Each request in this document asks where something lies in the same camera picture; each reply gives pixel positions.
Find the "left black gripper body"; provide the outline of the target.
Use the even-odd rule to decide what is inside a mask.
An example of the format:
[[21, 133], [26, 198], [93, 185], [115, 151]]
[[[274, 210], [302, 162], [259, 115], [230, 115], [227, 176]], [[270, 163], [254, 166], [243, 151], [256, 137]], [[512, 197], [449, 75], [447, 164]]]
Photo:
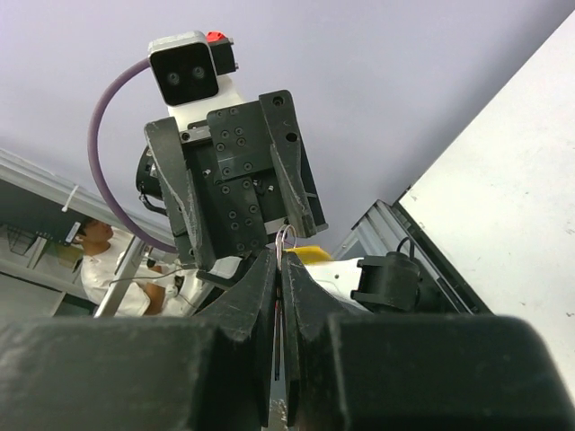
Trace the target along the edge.
[[271, 160], [270, 130], [259, 105], [215, 110], [178, 130], [190, 197], [174, 209], [182, 260], [258, 255], [271, 242], [268, 223], [286, 216]]

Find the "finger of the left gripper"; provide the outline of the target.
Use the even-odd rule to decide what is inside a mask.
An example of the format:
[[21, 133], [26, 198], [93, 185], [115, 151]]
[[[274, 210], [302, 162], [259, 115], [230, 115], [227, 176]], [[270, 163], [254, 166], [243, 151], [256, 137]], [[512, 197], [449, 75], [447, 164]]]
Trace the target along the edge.
[[210, 270], [216, 262], [202, 208], [172, 117], [149, 122], [144, 127], [148, 149], [155, 162], [163, 200], [170, 220], [179, 261], [185, 267]]
[[311, 238], [328, 228], [314, 176], [305, 152], [292, 94], [287, 90], [259, 96], [269, 131], [270, 156], [286, 218], [300, 238]]

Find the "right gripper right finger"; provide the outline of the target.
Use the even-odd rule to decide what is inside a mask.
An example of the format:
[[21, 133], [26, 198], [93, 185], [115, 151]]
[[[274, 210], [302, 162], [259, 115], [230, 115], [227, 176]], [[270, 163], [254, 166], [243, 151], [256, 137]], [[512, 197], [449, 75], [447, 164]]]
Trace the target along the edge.
[[571, 430], [542, 338], [493, 314], [353, 313], [281, 263], [287, 422], [299, 430]]

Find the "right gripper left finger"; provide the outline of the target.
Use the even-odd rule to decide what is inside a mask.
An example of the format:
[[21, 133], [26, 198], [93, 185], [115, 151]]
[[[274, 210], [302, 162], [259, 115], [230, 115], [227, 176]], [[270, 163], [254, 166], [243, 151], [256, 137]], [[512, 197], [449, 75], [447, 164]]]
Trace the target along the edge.
[[4, 430], [258, 430], [269, 418], [275, 256], [189, 318], [1, 327]]

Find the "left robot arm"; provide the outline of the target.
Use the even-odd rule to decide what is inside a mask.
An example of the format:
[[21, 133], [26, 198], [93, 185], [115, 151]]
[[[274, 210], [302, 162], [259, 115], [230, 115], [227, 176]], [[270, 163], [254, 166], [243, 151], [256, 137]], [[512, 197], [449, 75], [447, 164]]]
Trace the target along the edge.
[[328, 226], [287, 90], [217, 108], [183, 131], [160, 119], [145, 136], [137, 191], [168, 217], [185, 268], [256, 255], [285, 224], [298, 238]]

